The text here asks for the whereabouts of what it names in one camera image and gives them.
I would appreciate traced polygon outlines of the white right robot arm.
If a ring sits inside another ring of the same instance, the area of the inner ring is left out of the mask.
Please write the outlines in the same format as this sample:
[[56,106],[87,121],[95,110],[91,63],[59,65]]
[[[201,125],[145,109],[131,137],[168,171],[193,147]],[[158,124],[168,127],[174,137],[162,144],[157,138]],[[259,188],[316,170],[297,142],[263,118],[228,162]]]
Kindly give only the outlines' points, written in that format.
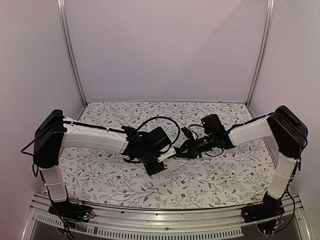
[[274,177],[264,196],[258,213],[269,218],[278,210],[278,203],[301,169],[302,153],[308,145],[307,126],[285,105],[244,123],[225,129],[217,114],[201,119],[205,135],[195,139],[188,128],[182,131],[185,142],[176,148],[177,158],[196,159],[203,153],[218,148],[230,150],[255,140],[264,140],[276,161]]

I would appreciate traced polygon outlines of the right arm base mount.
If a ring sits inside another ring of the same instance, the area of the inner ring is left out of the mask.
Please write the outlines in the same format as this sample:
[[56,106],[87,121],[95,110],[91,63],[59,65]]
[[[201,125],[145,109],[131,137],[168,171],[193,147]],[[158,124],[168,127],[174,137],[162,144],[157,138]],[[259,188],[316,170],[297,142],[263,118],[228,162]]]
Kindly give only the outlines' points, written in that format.
[[250,203],[241,209],[241,217],[244,222],[252,223],[273,218],[273,220],[256,224],[257,229],[265,236],[274,235],[275,233],[285,230],[293,221],[296,211],[296,203],[293,196],[288,190],[286,190],[286,193],[293,203],[293,212],[287,223],[285,223],[285,209],[283,207],[282,199],[274,199],[270,197],[267,192],[263,197],[262,203]]

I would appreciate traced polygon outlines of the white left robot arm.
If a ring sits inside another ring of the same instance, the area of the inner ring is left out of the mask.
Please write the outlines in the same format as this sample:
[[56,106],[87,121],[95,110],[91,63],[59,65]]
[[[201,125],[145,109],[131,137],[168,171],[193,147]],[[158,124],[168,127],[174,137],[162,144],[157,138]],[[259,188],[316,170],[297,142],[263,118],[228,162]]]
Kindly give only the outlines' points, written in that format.
[[63,115],[55,109],[38,127],[34,139],[22,148],[33,146],[30,156],[44,178],[48,193],[55,203],[55,209],[63,216],[74,213],[74,205],[68,201],[68,193],[59,166],[61,150],[68,147],[106,150],[121,154],[130,160],[138,160],[146,173],[155,178],[174,171],[177,162],[165,163],[175,154],[172,142],[161,127],[145,132],[139,128],[122,126],[110,128],[88,124]]

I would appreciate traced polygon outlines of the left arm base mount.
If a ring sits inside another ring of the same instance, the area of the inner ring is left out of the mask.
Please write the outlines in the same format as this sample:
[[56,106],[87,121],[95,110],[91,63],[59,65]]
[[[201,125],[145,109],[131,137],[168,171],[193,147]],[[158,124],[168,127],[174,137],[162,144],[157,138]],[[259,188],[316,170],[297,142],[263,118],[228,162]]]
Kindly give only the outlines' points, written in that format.
[[70,202],[69,198],[62,202],[50,201],[51,205],[48,212],[52,215],[61,217],[64,220],[72,222],[88,222],[95,216],[93,208],[86,205],[85,201],[73,203]]

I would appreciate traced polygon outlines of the white AC remote control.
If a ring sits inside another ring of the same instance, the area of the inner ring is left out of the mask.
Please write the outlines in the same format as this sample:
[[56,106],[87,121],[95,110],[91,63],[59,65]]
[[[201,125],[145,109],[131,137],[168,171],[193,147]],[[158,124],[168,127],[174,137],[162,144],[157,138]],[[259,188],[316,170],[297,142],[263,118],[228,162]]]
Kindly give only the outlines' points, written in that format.
[[156,178],[161,178],[163,176],[166,176],[168,175],[169,173],[177,170],[178,168],[180,167],[180,164],[178,162],[174,162],[174,163],[168,163],[165,165],[165,169],[156,173],[156,174],[153,174],[151,176],[152,179],[156,179]]

